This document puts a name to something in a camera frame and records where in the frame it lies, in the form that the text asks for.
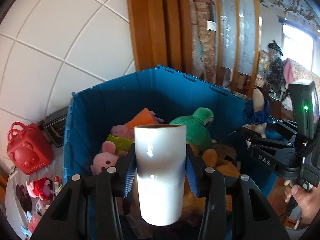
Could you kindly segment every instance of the red bear basket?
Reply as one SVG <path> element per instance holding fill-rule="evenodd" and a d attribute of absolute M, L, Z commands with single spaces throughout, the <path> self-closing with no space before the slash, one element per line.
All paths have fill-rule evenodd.
<path fill-rule="evenodd" d="M 15 125 L 22 130 L 14 129 Z M 26 126 L 14 122 L 7 136 L 7 155 L 24 174 L 30 175 L 51 163 L 52 148 L 34 123 Z"/>

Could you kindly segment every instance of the finger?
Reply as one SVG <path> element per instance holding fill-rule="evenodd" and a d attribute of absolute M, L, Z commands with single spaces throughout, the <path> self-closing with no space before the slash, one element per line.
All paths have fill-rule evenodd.
<path fill-rule="evenodd" d="M 291 189 L 291 193 L 301 209 L 308 207 L 310 193 L 308 193 L 303 187 L 300 185 L 294 185 Z"/>
<path fill-rule="evenodd" d="M 285 193 L 286 197 L 291 197 L 291 196 L 292 196 L 291 187 L 286 186 L 286 187 L 284 188 L 284 193 Z"/>

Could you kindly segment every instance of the human hand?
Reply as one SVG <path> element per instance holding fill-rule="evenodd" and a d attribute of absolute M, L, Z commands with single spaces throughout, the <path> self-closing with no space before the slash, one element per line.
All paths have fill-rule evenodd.
<path fill-rule="evenodd" d="M 320 186 L 312 187 L 310 192 L 307 192 L 300 185 L 294 185 L 291 188 L 289 184 L 289 180 L 284 182 L 285 201 L 288 203 L 293 196 L 301 207 L 300 224 L 310 225 L 320 209 Z"/>

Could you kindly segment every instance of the orange plush toy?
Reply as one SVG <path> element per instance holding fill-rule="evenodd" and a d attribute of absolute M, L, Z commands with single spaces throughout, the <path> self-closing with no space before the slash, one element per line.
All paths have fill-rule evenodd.
<path fill-rule="evenodd" d="M 157 118 L 156 113 L 149 111 L 148 108 L 142 109 L 131 121 L 123 125 L 112 127 L 111 134 L 115 137 L 134 139 L 134 127 L 145 124 L 159 124 L 163 119 Z"/>
<path fill-rule="evenodd" d="M 214 167 L 220 171 L 225 176 L 239 177 L 240 173 L 237 168 L 229 161 L 226 161 L 220 157 L 213 149 L 208 149 L 202 155 L 202 158 L 207 166 Z M 205 198 L 196 198 L 190 190 L 189 182 L 187 176 L 185 176 L 184 182 L 184 194 L 182 203 L 182 214 L 180 220 L 188 218 L 192 214 L 203 216 Z M 138 195 L 138 185 L 136 178 L 132 185 L 134 203 L 130 206 L 130 212 L 133 216 L 140 218 L 140 207 L 139 207 L 139 195 Z M 226 199 L 227 211 L 232 211 L 231 195 L 227 195 Z"/>

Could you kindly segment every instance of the stuffed bunny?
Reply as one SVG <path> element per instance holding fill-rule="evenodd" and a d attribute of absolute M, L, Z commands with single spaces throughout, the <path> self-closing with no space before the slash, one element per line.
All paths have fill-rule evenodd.
<path fill-rule="evenodd" d="M 266 130 L 267 119 L 270 114 L 270 104 L 264 99 L 259 89 L 253 90 L 252 99 L 246 102 L 245 107 L 243 116 L 249 119 L 251 124 L 245 124 L 243 127 L 261 134 L 262 138 L 266 138 L 264 131 Z M 246 142 L 247 146 L 250 147 L 251 143 L 249 141 Z"/>
<path fill-rule="evenodd" d="M 29 196 L 34 198 L 39 197 L 42 200 L 52 200 L 54 191 L 49 187 L 49 184 L 51 183 L 52 181 L 48 178 L 31 181 L 29 185 L 26 181 Z"/>
<path fill-rule="evenodd" d="M 155 112 L 149 111 L 148 108 L 144 108 L 126 124 L 112 127 L 111 134 L 116 137 L 134 139 L 135 126 L 144 124 L 159 124 L 163 121 L 164 120 L 156 117 Z"/>
<path fill-rule="evenodd" d="M 93 159 L 92 174 L 98 175 L 104 169 L 114 166 L 118 158 L 116 156 L 116 145 L 113 142 L 105 141 L 102 144 L 102 153 L 97 154 Z"/>

